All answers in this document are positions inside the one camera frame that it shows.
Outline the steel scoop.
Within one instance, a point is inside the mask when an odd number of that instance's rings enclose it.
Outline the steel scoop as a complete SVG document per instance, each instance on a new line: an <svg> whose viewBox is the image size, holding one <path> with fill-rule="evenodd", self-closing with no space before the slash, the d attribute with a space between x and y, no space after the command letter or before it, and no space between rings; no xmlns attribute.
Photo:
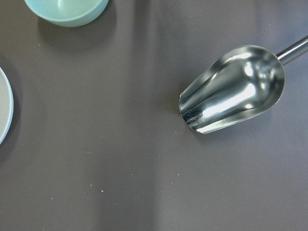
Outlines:
<svg viewBox="0 0 308 231"><path fill-rule="evenodd" d="M225 53L180 94L181 117L208 134L268 111L283 94L284 66L307 51L304 37L278 54L257 45Z"/></svg>

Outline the light green bowl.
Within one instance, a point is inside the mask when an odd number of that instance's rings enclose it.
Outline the light green bowl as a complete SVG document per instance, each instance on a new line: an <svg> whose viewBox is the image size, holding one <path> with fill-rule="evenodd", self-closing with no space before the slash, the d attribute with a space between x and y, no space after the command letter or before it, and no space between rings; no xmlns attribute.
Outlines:
<svg viewBox="0 0 308 231"><path fill-rule="evenodd" d="M86 25L102 14L107 0L26 0L27 7L38 17L58 26Z"/></svg>

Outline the round wooden stand base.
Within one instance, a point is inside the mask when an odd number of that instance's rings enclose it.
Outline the round wooden stand base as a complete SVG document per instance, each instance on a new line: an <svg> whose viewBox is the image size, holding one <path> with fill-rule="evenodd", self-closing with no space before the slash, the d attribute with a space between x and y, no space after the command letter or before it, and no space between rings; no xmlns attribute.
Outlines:
<svg viewBox="0 0 308 231"><path fill-rule="evenodd" d="M13 118L13 91L2 68L0 69L0 143L9 131Z"/></svg>

